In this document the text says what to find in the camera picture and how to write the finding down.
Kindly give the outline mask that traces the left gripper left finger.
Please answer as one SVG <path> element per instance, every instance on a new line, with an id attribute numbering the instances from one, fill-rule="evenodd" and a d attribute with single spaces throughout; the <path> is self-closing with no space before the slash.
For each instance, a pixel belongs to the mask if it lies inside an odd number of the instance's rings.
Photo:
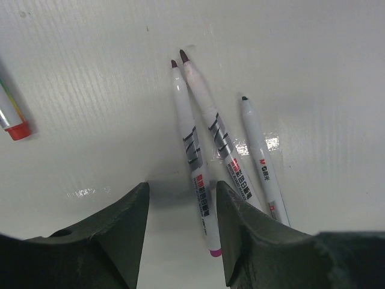
<path id="1" fill-rule="evenodd" d="M 136 288 L 149 200 L 142 182 L 49 237 L 1 235 L 1 288 Z"/>

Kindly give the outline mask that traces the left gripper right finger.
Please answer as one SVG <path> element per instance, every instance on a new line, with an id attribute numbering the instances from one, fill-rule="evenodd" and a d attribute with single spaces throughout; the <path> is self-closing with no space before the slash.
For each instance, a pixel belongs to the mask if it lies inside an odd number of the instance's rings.
<path id="1" fill-rule="evenodd" d="M 224 277 L 230 288 L 384 288 L 384 233 L 285 226 L 217 182 Z"/>

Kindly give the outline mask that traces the purple-end white marker pen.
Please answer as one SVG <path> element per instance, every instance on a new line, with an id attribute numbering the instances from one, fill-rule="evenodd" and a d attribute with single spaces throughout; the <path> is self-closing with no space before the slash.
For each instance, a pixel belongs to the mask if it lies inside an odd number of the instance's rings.
<path id="1" fill-rule="evenodd" d="M 222 251 L 208 168 L 200 147 L 188 88 L 175 60 L 171 60 L 171 72 L 173 99 L 177 111 L 180 137 L 191 172 L 193 190 L 197 197 L 203 235 L 211 256 L 219 257 Z"/>

